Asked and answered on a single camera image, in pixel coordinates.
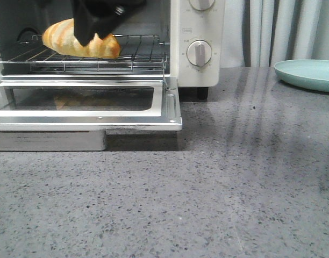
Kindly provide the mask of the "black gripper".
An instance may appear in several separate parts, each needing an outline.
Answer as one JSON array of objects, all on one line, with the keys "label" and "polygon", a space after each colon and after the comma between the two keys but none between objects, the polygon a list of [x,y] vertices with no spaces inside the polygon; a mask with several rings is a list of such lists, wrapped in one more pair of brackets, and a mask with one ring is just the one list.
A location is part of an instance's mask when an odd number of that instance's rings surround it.
[{"label": "black gripper", "polygon": [[102,39],[145,5],[146,1],[71,1],[74,36],[86,46],[95,34]]}]

